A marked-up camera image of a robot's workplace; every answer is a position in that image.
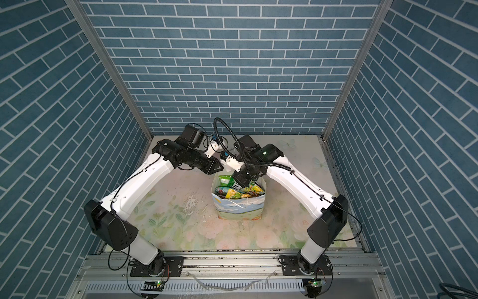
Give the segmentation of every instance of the chip bag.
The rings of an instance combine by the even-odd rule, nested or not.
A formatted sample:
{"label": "chip bag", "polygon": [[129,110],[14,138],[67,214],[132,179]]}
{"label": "chip bag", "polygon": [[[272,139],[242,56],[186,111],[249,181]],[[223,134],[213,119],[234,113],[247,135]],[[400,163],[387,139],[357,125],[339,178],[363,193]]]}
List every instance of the chip bag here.
{"label": "chip bag", "polygon": [[251,194],[231,189],[229,187],[217,187],[216,194],[224,196],[225,199],[240,199],[252,197]]}
{"label": "chip bag", "polygon": [[263,195],[264,190],[257,185],[255,182],[250,182],[248,187],[242,188],[231,175],[219,176],[219,181],[222,187],[230,187],[232,189],[238,190],[240,192],[251,192],[254,191],[259,195]]}

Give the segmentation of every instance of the aluminum frame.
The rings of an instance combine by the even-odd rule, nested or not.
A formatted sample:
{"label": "aluminum frame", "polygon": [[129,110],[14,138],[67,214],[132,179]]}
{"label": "aluminum frame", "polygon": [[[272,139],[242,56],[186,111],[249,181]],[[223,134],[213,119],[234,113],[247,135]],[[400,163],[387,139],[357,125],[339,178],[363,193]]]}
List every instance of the aluminum frame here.
{"label": "aluminum frame", "polygon": [[[249,250],[249,251],[191,251],[191,252],[165,252],[165,256],[183,256],[185,258],[183,271],[180,277],[170,277],[168,283],[195,283],[191,274],[200,280],[242,281],[247,283],[251,280],[268,278],[269,283],[290,281],[310,278],[310,276],[296,275],[285,277],[282,275],[281,265],[277,258],[279,255],[295,255],[298,250]],[[376,288],[382,288],[380,284],[385,279],[385,272],[380,264],[377,254],[364,253],[361,249],[332,249],[327,250],[326,255],[334,265],[334,279],[340,278],[373,278]],[[113,253],[110,264],[119,267],[125,259],[122,253]],[[108,269],[108,255],[88,255],[81,267],[76,280],[68,292],[67,299],[82,299],[87,293],[89,285],[111,285],[111,292],[117,292],[118,283],[126,283],[126,267],[119,271]],[[146,280],[144,277],[129,277],[133,289],[139,287]]]}

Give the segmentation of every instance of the blue brick wallpaper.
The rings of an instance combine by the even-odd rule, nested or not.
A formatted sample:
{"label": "blue brick wallpaper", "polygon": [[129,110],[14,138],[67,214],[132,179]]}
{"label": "blue brick wallpaper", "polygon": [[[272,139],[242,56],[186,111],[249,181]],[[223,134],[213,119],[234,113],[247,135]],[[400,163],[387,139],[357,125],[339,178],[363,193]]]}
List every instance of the blue brick wallpaper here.
{"label": "blue brick wallpaper", "polygon": [[478,287],[477,4],[395,0],[328,141],[398,298]]}
{"label": "blue brick wallpaper", "polygon": [[379,2],[82,1],[156,135],[321,133]]}
{"label": "blue brick wallpaper", "polygon": [[0,141],[0,298],[64,298],[147,140],[63,0],[0,0]]}

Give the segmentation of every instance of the floor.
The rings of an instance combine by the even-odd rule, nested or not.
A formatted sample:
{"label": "floor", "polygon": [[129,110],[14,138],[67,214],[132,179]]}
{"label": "floor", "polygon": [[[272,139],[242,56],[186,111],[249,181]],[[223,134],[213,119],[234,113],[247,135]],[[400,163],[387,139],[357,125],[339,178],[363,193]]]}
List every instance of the floor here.
{"label": "floor", "polygon": [[[176,136],[156,136],[159,140]],[[322,189],[337,194],[322,149],[315,135],[258,135],[254,140],[272,143],[294,165]],[[161,250],[301,248],[313,222],[305,208],[279,183],[265,177],[266,199],[261,219],[223,220],[218,217],[210,194],[213,176],[200,170],[175,169],[162,179],[138,204],[128,222]],[[347,224],[338,235],[352,237]],[[331,247],[356,247],[338,241]]]}

